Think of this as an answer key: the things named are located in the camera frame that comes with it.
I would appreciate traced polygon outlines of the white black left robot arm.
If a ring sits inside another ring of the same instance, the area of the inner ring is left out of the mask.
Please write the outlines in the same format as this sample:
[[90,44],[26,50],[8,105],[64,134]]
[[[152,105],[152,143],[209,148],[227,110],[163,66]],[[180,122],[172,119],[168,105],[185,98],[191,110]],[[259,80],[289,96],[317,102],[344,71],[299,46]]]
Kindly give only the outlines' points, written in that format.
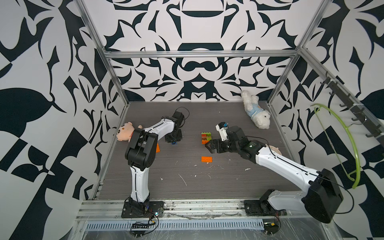
[[128,144],[125,158],[132,173],[132,192],[128,203],[136,209],[145,211],[150,201],[149,169],[156,157],[158,140],[175,144],[183,139],[181,127],[185,123],[183,113],[175,111],[170,117],[146,129],[135,129]]

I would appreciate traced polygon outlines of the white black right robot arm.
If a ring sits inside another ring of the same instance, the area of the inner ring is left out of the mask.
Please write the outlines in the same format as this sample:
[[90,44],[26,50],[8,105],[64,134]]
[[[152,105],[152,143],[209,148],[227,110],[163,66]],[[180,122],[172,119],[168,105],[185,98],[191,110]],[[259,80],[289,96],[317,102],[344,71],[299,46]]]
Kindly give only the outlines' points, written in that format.
[[266,194],[268,204],[277,211],[307,212],[321,223],[329,224],[344,197],[335,175],[303,166],[274,151],[267,140],[246,136],[238,126],[221,122],[216,125],[220,138],[208,141],[205,147],[212,153],[236,153],[243,159],[265,167],[299,188],[299,191],[271,190]]

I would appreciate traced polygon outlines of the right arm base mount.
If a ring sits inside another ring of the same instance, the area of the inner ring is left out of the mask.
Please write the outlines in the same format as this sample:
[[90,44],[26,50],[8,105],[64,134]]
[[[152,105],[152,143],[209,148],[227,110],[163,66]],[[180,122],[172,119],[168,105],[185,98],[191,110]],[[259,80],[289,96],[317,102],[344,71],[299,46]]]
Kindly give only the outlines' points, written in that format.
[[276,210],[268,202],[274,189],[267,190],[259,200],[244,200],[244,209],[247,216],[286,216],[286,210]]

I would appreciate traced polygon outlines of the orange 2x4 lego plate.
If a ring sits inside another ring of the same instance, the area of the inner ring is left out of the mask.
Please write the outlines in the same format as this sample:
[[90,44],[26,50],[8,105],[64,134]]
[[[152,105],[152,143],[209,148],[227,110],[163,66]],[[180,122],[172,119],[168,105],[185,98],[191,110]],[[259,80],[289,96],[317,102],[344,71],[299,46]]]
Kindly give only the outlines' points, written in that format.
[[201,157],[201,162],[203,163],[212,163],[213,158],[212,157]]

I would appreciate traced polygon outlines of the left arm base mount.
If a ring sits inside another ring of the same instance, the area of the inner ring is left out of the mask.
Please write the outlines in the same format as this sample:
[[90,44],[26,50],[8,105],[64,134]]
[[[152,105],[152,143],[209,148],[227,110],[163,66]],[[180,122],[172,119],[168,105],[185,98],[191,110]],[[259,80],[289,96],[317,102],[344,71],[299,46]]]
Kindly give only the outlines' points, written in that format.
[[147,198],[143,203],[139,203],[129,197],[124,201],[121,217],[123,219],[147,218],[153,215],[162,217],[164,205],[163,201],[150,201]]

